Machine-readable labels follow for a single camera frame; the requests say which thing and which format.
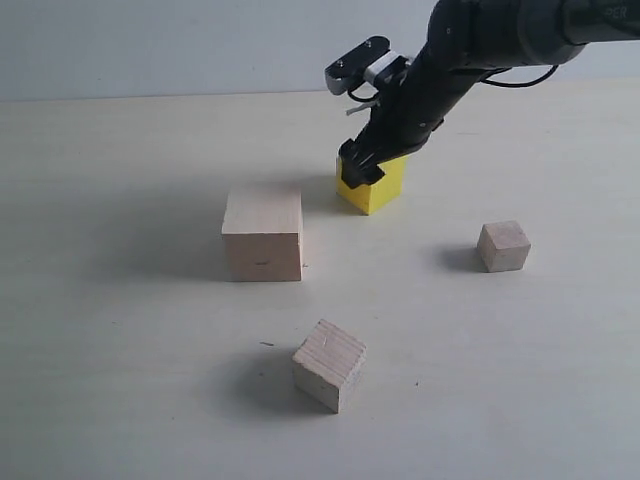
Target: yellow cube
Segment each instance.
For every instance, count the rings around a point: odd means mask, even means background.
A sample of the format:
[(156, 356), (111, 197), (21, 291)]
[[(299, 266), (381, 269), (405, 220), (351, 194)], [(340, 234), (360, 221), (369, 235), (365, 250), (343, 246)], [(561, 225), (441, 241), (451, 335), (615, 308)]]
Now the yellow cube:
[(342, 181), (342, 162), (338, 158), (336, 168), (338, 195), (365, 215), (371, 215), (402, 193), (406, 163), (406, 156), (381, 163), (380, 168), (385, 172), (381, 180), (373, 185), (360, 185), (350, 189)]

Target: large wooden block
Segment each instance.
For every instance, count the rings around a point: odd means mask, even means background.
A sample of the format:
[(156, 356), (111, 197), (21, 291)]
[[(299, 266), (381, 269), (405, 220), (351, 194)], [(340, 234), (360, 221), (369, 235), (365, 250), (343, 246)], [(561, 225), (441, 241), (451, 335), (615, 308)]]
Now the large wooden block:
[(396, 158), (381, 163), (385, 176), (374, 185), (360, 185), (351, 189), (342, 181), (342, 162), (336, 162), (336, 183), (338, 195), (366, 215), (371, 215), (402, 193), (407, 157)]
[(478, 252), (489, 272), (522, 270), (531, 243), (514, 220), (482, 226)]
[(302, 280), (302, 202), (297, 186), (236, 186), (227, 199), (222, 236), (234, 280)]
[(321, 320), (293, 356), (295, 385), (340, 413), (358, 384), (366, 346), (336, 325)]

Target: white table surface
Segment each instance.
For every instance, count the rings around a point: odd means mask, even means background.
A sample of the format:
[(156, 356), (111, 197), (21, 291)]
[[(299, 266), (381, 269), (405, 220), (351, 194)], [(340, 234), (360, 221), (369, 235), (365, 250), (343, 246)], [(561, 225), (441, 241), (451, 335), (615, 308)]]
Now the white table surface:
[[(372, 217), (349, 106), (0, 104), (0, 478), (640, 477), (640, 79), (477, 87)], [(283, 178), (304, 281), (228, 282), (229, 186)], [(479, 272), (512, 218), (525, 270)], [(321, 318), (369, 347), (340, 415), (290, 377)]]

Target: robotic arm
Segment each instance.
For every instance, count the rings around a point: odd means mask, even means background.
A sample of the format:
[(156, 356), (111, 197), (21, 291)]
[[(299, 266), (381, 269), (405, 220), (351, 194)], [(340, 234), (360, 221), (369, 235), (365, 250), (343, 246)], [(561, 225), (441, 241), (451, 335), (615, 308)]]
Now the robotic arm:
[[(379, 164), (420, 150), (476, 83), (535, 85), (589, 43), (638, 39), (640, 0), (440, 0), (415, 58), (375, 36), (326, 68), (332, 94), (371, 107), (366, 126), (340, 147), (342, 180), (350, 188), (376, 183)], [(552, 68), (528, 84), (489, 80), (534, 65)], [(368, 99), (353, 93), (365, 82), (377, 90)]]

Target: wooden block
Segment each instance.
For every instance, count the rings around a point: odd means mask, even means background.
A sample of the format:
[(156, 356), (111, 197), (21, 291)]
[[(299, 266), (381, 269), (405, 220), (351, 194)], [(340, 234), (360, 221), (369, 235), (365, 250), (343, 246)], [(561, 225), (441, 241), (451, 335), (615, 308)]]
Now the wooden block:
[(478, 252), (489, 272), (522, 270), (531, 243), (514, 220), (482, 226)]
[(227, 199), (222, 236), (234, 280), (302, 280), (302, 201), (297, 186), (236, 186)]
[(340, 413), (358, 384), (366, 346), (325, 320), (320, 320), (293, 356), (295, 385)]
[(385, 176), (374, 185), (360, 185), (351, 189), (342, 181), (342, 162), (336, 162), (336, 183), (338, 195), (354, 205), (366, 215), (376, 212), (402, 193), (407, 157), (396, 158), (381, 163)]

